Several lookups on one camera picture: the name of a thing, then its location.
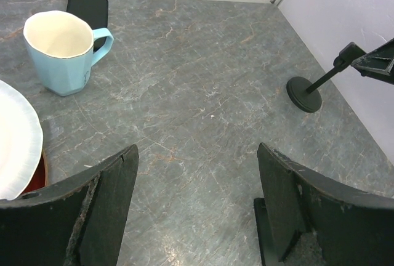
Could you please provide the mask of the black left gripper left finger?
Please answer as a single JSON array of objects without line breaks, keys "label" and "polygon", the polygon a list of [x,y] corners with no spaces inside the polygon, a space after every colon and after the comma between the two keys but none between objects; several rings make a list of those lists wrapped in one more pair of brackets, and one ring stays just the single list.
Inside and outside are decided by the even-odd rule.
[{"label": "black left gripper left finger", "polygon": [[1,201],[1,265],[116,265],[139,166],[131,145],[48,187]]}]

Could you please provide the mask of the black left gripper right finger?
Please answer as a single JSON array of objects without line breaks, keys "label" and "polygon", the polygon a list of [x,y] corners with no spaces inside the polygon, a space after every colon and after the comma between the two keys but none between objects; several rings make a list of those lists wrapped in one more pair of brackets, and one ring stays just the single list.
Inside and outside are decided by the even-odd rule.
[{"label": "black left gripper right finger", "polygon": [[254,199],[262,265],[282,265],[315,232],[327,265],[393,265],[393,199],[342,184],[260,143]]}]

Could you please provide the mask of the black round-base phone stand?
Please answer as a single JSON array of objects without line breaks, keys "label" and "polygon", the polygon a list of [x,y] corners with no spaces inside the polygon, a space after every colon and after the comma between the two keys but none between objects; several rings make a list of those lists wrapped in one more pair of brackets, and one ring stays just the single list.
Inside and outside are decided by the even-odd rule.
[{"label": "black round-base phone stand", "polygon": [[356,69],[361,76],[393,84],[393,40],[369,53],[354,42],[350,42],[334,59],[333,68],[316,82],[311,83],[301,76],[291,78],[286,84],[287,94],[299,109],[314,113],[322,105],[318,88],[348,67]]}]

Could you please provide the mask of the black smartphone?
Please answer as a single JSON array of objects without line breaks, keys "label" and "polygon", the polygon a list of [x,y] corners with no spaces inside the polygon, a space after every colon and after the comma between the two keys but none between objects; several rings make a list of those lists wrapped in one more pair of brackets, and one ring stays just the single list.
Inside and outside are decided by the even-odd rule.
[{"label": "black smartphone", "polygon": [[108,0],[68,0],[66,12],[84,20],[93,30],[108,27]]}]

